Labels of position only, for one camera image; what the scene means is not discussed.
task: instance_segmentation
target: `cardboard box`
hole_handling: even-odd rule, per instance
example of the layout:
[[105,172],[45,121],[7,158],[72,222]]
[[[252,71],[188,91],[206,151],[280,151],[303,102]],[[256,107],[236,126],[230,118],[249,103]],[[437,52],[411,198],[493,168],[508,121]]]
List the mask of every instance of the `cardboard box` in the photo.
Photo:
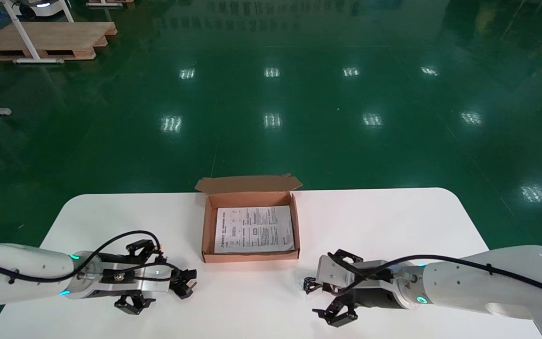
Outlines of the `cardboard box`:
[[[290,174],[202,178],[198,181],[196,189],[208,194],[204,207],[204,230],[202,232],[202,259],[204,262],[298,259],[301,253],[298,213],[295,198],[290,191],[301,186],[303,183]],[[294,234],[293,250],[265,253],[215,253],[218,208],[264,206],[290,206]]]

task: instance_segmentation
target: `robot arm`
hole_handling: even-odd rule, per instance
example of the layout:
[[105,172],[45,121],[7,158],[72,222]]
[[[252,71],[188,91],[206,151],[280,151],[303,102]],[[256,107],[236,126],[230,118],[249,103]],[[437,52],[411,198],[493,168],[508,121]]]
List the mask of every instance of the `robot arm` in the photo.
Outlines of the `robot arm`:
[[[352,266],[341,262],[344,258],[352,259]],[[420,305],[434,304],[533,319],[542,333],[542,288],[493,273],[506,270],[542,286],[542,246],[508,247],[462,260],[486,269],[447,261],[419,266],[399,262],[375,274],[372,279],[363,280],[361,275],[365,275],[366,270],[386,262],[363,262],[361,258],[339,250],[331,258],[320,258],[317,276],[307,278],[304,287],[307,292],[323,288],[337,295],[328,309],[314,310],[328,324],[336,327],[356,320],[356,307],[415,309]],[[344,307],[348,311],[339,314]]]
[[[115,307],[128,314],[139,314],[155,301],[146,298],[144,292],[172,291],[181,299],[191,296],[196,270],[182,271],[167,263],[159,245],[151,240],[127,245],[127,255],[100,252],[112,241],[136,233],[150,234],[121,234],[96,251],[72,255],[0,244],[0,304],[56,295],[70,299],[117,296],[120,299]],[[154,254],[155,260],[147,264]]]

